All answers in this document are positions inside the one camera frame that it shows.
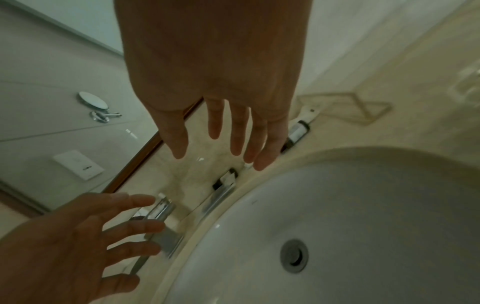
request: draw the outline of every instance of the marble surface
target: marble surface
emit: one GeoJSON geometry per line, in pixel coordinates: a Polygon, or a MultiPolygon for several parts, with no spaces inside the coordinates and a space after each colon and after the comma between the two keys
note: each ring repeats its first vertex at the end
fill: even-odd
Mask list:
{"type": "MultiPolygon", "coordinates": [[[[480,167],[479,110],[455,103],[447,93],[448,87],[457,80],[457,73],[478,60],[479,54],[480,0],[475,0],[462,6],[355,88],[365,101],[391,103],[392,112],[369,126],[318,117],[311,124],[311,132],[267,170],[242,171],[236,191],[197,227],[198,206],[212,192],[211,184],[228,168],[243,167],[241,158],[229,153],[228,130],[224,130],[216,142],[208,138],[207,113],[205,107],[200,107],[187,121],[191,140],[187,157],[175,161],[167,148],[160,148],[121,189],[131,194],[163,192],[171,197],[178,209],[167,225],[184,233],[185,241],[172,260],[162,255],[148,260],[138,273],[141,283],[136,291],[112,296],[103,302],[161,303],[195,241],[201,239],[202,233],[229,204],[262,181],[282,170],[298,167],[320,151],[359,146],[413,148],[480,167]]],[[[225,119],[228,128],[227,113],[225,119]]],[[[134,212],[124,212],[108,226],[128,219],[134,212]]],[[[127,260],[107,269],[106,273],[128,272],[132,263],[127,260]]]]}

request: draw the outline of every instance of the small bottle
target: small bottle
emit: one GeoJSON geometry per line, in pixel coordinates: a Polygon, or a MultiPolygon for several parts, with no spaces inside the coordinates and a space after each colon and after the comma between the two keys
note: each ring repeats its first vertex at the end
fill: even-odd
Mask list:
{"type": "Polygon", "coordinates": [[[310,126],[303,120],[299,120],[294,124],[288,131],[288,138],[286,139],[285,144],[281,148],[280,152],[285,153],[291,147],[293,147],[306,133],[310,131],[310,126]]]}

